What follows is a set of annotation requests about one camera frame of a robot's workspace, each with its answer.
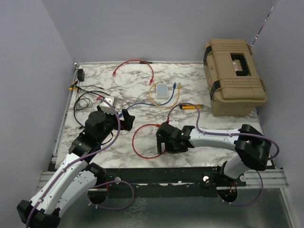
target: white marble surface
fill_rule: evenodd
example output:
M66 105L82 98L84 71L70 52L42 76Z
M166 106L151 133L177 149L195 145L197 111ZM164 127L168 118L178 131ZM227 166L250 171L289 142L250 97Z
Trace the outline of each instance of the white marble surface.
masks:
M81 86L95 85L105 89L105 92L117 97L118 105L116 109L121 112L122 108L137 102L149 103L148 91L151 71L148 66L141 64L126 64L120 67L116 75L112 73L117 65L81 65L85 71L85 81ZM204 104L201 110L199 126L206 129L235 129L242 124L250 124L259 131L259 119L255 112L246 117L214 117L210 108L210 97L208 93L207 81L202 64L153 64L155 74L154 82L167 83L169 85L169 95L172 93L174 82L181 83L181 95L179 102L190 102ZM58 150L56 168L61 164L68 152L72 141L78 136L81 130L75 129L78 126L73 117L73 105L75 102L73 93L71 104L64 127L64 132ZM88 95L94 102L92 108L87 108L78 112L77 118L83 124L90 112L96 110L98 102L96 97ZM173 104L177 97L175 91ZM104 168L152 168L152 167L193 167L193 166L216 166L224 161L233 158L236 153L224 149L210 147L200 147L189 149L188 152L179 154L169 154L154 158L143 159L135 154L132 149L132 136L134 131L143 124L166 121L169 109L137 105L129 109L131 115L135 115L133 129L130 132L122 131L118 140L106 151L96 155L92 162ZM195 125L197 118L196 110L181 110L176 108L171 114L171 124L179 127L184 125ZM156 127L146 127L138 132L135 139L135 147L138 152L145 156L154 156L156 149Z

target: blue cable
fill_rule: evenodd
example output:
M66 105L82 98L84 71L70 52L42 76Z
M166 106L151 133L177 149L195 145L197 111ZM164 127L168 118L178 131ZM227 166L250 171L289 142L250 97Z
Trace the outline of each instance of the blue cable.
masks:
M174 82L174 84L173 84L173 91L172 91L172 95L171 95L169 101L167 101L166 103L160 104L160 105L166 105L167 103L169 103L169 102L172 100L173 95L174 95L175 88L176 88L176 82ZM148 103L144 103L144 102L139 102L139 103L135 103L135 104L133 104L133 105L127 107L126 110L128 110L129 108L131 108L131 107L133 107L133 106L135 106L135 105L143 105L143 104L144 104L144 105L149 105L149 106L155 106L155 105L153 105L153 104L148 104Z

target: tan toolbox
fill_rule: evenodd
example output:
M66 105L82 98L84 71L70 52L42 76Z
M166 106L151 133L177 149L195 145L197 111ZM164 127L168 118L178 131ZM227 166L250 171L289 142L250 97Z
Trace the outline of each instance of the tan toolbox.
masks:
M212 39L204 70L214 116L244 116L267 100L250 46L244 39Z

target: wall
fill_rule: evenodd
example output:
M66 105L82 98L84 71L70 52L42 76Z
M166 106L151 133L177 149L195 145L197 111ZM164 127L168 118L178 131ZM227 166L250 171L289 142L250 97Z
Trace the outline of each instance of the wall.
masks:
M252 43L271 0L42 0L76 62L202 61L211 38Z
M36 193L51 158L74 64L39 0L0 1L0 226Z
M268 101L259 109L265 134L275 139L291 194L304 225L304 20L302 0L278 1L253 47Z

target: red cable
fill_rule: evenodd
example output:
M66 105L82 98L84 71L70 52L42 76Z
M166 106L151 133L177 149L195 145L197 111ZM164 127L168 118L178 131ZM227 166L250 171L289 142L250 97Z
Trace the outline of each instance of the red cable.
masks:
M119 65L119 66L115 69L115 71L113 72L113 75L116 74L116 70L117 70L118 68L120 68L120 66L122 66L123 64L125 64L125 63L127 63L127 62L131 62L131 61L140 61L140 62L143 62L143 63L147 64L147 65L150 67L150 69L151 69L151 71L152 71L152 78L151 78L151 80L150 80L149 85L151 85L152 82L153 82L153 78L154 78L154 71L153 71L153 69L152 69L152 66L151 66L148 62L146 62L146 61L144 61L144 60L140 60L140 59L131 59L131 60L125 61L125 62L123 62L121 65Z
M145 157L145 156L142 156L141 154L139 154L139 153L136 151L135 147L134 147L135 135L137 134L137 132L138 132L140 129L142 129L143 127L146 127L146 126L157 126L157 127L160 127L160 124L148 123L148 124L145 124L145 125L141 126L140 128L138 128L138 129L134 132L134 135L133 135L133 138L132 138L132 147L133 147L133 150L134 150L134 152L135 152L138 156L140 156L141 158L146 158L146 159L157 158L157 157L161 156L162 154L164 154L164 153L166 152L166 150L164 150L161 154L157 154L156 156L153 156L153 157Z

